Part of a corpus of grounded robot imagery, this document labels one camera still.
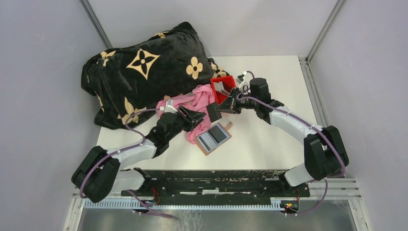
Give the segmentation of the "red plastic bin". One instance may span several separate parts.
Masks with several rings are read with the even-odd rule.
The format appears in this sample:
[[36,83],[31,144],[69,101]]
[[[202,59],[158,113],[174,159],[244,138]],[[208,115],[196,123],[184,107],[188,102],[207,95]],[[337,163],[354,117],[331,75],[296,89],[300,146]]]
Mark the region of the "red plastic bin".
[[217,77],[211,79],[211,87],[214,92],[215,102],[220,105],[236,87],[233,76]]

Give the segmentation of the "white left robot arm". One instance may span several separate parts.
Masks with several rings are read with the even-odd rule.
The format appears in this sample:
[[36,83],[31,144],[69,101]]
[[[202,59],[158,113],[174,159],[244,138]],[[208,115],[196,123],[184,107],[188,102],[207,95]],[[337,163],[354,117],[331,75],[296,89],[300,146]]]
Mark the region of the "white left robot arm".
[[169,148],[169,142],[179,133],[193,131],[206,114],[180,106],[165,106],[163,113],[141,140],[117,149],[94,146],[71,177],[79,188],[79,196],[97,203],[111,192],[134,190],[144,196],[151,191],[151,182],[137,170],[125,170],[137,162],[153,159]]

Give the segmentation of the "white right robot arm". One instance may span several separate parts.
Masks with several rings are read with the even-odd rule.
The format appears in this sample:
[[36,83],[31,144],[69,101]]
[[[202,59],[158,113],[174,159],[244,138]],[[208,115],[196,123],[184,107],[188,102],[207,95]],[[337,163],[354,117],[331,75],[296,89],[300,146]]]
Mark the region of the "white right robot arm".
[[240,114],[242,109],[254,110],[258,118],[287,132],[304,147],[303,163],[279,176],[281,195],[291,196],[303,183],[345,174],[349,158],[339,130],[307,122],[282,102],[272,99],[266,79],[250,80],[246,90],[233,88],[229,96],[214,107],[218,114]]

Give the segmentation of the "black credit card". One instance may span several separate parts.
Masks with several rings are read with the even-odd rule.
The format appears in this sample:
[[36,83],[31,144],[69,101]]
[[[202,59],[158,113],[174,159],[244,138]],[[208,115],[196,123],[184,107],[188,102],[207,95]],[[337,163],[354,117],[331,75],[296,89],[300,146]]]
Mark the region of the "black credit card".
[[214,125],[208,132],[217,144],[221,144],[230,138],[230,135],[220,124]]
[[216,122],[222,118],[221,112],[217,110],[218,104],[213,102],[206,106],[207,114],[210,119],[210,122]]

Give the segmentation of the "tan leather card holder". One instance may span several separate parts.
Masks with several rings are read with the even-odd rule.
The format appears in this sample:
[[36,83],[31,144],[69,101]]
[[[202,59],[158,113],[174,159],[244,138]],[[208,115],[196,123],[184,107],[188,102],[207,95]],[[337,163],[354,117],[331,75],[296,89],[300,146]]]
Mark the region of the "tan leather card holder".
[[231,121],[226,126],[216,123],[209,130],[197,136],[194,139],[195,144],[205,156],[208,156],[232,137],[229,133],[229,129],[232,126],[233,123]]

